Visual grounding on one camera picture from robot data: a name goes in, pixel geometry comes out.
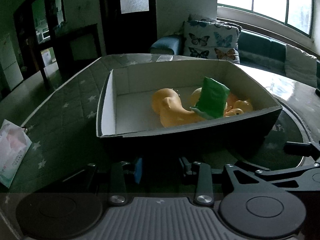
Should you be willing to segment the green bean bag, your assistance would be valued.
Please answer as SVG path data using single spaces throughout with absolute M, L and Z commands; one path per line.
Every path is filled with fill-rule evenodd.
M 210 77 L 204 77 L 199 100 L 190 109 L 206 120 L 223 117 L 230 89 Z

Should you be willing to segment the small yellow rubber duck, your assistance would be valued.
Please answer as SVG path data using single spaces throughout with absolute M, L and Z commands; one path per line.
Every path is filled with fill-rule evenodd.
M 233 107 L 224 113 L 224 117 L 236 116 L 244 113 L 249 113 L 254 111 L 254 108 L 250 101 L 248 100 L 238 100 L 234 103 Z

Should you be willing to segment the large orange rubber duck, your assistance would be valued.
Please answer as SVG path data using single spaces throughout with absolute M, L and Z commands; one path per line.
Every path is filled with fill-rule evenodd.
M 152 95 L 151 107 L 160 117 L 163 127 L 173 127 L 204 121 L 194 111 L 182 107 L 179 95 L 170 88 L 163 88 Z

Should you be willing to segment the yellow plush chick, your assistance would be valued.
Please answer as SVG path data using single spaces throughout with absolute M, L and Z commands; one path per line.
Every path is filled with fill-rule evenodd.
M 198 102 L 200 96 L 201 96 L 201 90 L 202 88 L 198 88 L 196 90 L 193 91 L 193 93 L 190 96 L 190 104 L 191 106 L 195 106 L 196 103 Z

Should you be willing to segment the orange bean bag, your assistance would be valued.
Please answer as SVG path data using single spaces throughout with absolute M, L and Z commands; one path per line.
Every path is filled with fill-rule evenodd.
M 238 100 L 239 98 L 236 95 L 234 95 L 233 93 L 230 93 L 226 101 L 225 111 L 229 111 L 230 109 L 232 109 L 234 106 L 234 103 Z

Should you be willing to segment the white cardboard box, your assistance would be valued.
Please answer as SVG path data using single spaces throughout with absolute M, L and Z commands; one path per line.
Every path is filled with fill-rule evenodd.
M 268 135 L 280 103 L 223 60 L 150 62 L 113 68 L 97 109 L 97 136 L 149 152 L 246 144 Z

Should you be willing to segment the black round turntable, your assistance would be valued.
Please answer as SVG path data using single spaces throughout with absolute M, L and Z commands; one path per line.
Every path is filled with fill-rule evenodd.
M 250 148 L 243 151 L 235 148 L 217 148 L 204 158 L 204 162 L 211 168 L 222 169 L 226 164 L 234 165 L 241 160 L 270 170 L 283 170 L 313 163 L 311 157 L 285 148 L 288 141 L 309 142 L 310 135 L 298 115 L 283 101 L 280 103 L 283 109 L 266 137 L 252 141 Z

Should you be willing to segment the tissue packet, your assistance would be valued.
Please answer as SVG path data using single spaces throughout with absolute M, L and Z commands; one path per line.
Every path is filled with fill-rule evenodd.
M 9 188 L 12 184 L 31 143 L 23 128 L 4 119 L 1 126 L 0 158 L 1 184 L 5 187 Z

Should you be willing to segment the white remote control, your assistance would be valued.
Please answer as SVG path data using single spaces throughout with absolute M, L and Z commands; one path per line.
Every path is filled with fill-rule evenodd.
M 157 59 L 157 62 L 168 62 L 172 60 L 173 60 L 172 55 L 160 55 L 159 58 Z

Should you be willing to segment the dark green sofa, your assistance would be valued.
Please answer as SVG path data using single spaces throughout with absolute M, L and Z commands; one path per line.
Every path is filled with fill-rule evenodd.
M 286 48 L 289 45 L 271 37 L 243 30 L 238 41 L 240 64 L 286 76 L 285 64 L 289 63 Z M 153 45 L 153 54 L 182 55 L 183 35 L 161 37 Z

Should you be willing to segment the butterfly print pillow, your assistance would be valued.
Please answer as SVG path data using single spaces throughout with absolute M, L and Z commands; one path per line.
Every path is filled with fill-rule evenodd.
M 226 60 L 239 64 L 238 40 L 242 27 L 217 20 L 192 20 L 183 24 L 183 55 Z

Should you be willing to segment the white folded cushion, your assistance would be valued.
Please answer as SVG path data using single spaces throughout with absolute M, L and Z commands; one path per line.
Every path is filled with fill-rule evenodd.
M 316 57 L 289 44 L 286 45 L 285 73 L 288 78 L 317 87 Z

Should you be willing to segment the dark door with glass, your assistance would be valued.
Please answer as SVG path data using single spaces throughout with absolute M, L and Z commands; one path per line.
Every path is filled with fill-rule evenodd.
M 149 53 L 157 40 L 156 0 L 99 0 L 106 54 Z

